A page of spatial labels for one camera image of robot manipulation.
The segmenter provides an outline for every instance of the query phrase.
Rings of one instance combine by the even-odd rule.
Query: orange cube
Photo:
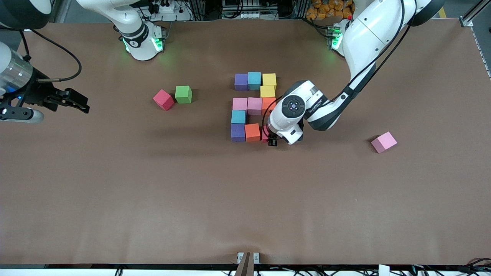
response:
[[[273,111],[274,107],[276,106],[276,98],[263,98],[263,111],[261,112],[262,115],[264,115],[264,112],[266,112],[266,109],[269,108],[268,114]]]
[[[245,141],[256,142],[260,140],[261,140],[261,132],[259,131],[259,124],[246,124]]]

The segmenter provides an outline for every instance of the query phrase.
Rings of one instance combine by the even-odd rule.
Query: table surface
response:
[[[0,263],[464,264],[491,255],[490,80],[469,28],[412,28],[329,131],[267,147],[232,143],[235,73],[274,72],[280,95],[311,80],[333,97],[343,58],[300,21],[176,23],[166,50],[133,60],[111,24],[51,24],[72,50],[83,114],[44,110],[0,126]],[[50,77],[76,64],[27,36]],[[152,100],[190,85],[193,103]],[[259,121],[258,117],[250,118]],[[398,144],[370,145],[390,131]]]

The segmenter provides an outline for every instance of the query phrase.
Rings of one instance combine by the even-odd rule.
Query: gray floor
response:
[[[70,2],[66,23],[99,23],[109,22],[102,15],[83,9],[75,0],[66,0]],[[478,0],[446,0],[444,10],[447,17],[459,17],[469,10]],[[491,60],[491,5],[488,6],[473,21],[474,32],[481,46],[482,53],[486,60]],[[4,42],[13,49],[16,49],[20,43],[20,35],[17,32],[8,32],[0,30],[0,41]]]

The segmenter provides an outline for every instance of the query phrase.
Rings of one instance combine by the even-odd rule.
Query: pink cube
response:
[[[245,110],[247,113],[247,98],[234,98],[232,110]]]
[[[162,89],[154,96],[154,101],[165,111],[169,110],[174,105],[174,99]]]
[[[372,145],[378,153],[386,151],[395,144],[397,144],[396,139],[392,137],[392,134],[390,134],[390,132],[386,132],[372,141]]]
[[[263,99],[262,98],[248,98],[247,99],[247,114],[249,115],[262,115]]]
[[[267,126],[263,126],[263,131],[261,132],[261,137],[263,138],[263,143],[268,143],[268,136],[270,135],[270,132],[268,131]]]

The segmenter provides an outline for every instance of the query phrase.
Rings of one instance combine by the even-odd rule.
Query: wooden block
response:
[[[267,144],[268,143],[268,136],[270,135],[270,132],[268,131],[267,126],[263,126],[263,131],[261,132],[261,137],[263,140],[263,143]]]
[[[263,85],[259,90],[259,94],[261,98],[275,98],[276,94],[274,92],[274,86],[272,85]]]
[[[230,126],[230,139],[232,140],[232,142],[245,142],[246,141],[245,124],[232,124]]]
[[[232,110],[245,110],[247,112],[247,98],[234,98]]]
[[[372,145],[378,153],[386,151],[395,144],[397,144],[396,139],[392,137],[392,134],[390,134],[390,132],[386,132],[372,141]]]
[[[154,101],[165,111],[169,110],[174,105],[174,99],[162,89],[154,96]]]
[[[276,90],[276,74],[263,74],[263,85],[273,85]]]
[[[235,74],[235,90],[247,91],[247,74]]]
[[[245,141],[256,142],[261,140],[261,132],[259,132],[259,124],[245,125]]]
[[[178,104],[190,104],[192,101],[192,91],[189,85],[176,86],[176,101]]]
[[[246,123],[246,111],[232,110],[232,124],[245,124],[245,123]]]
[[[263,108],[261,114],[264,115],[264,112],[266,112],[266,109],[270,106],[268,109],[268,114],[273,111],[274,107],[276,106],[276,98],[263,98]]]
[[[262,115],[263,111],[263,99],[262,98],[248,98],[247,99],[247,114],[249,115]]]
[[[249,72],[247,86],[249,90],[259,90],[259,87],[261,87],[261,72]]]

